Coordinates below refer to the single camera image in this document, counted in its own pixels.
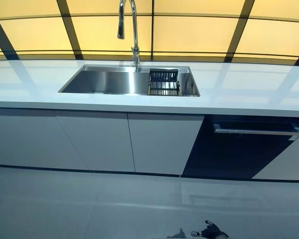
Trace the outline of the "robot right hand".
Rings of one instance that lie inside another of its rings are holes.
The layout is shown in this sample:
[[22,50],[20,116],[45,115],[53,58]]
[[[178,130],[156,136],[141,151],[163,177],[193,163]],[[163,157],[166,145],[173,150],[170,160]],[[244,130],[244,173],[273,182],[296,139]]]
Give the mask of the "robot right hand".
[[228,239],[229,236],[210,220],[206,220],[206,228],[202,231],[191,231],[191,236],[205,239]]

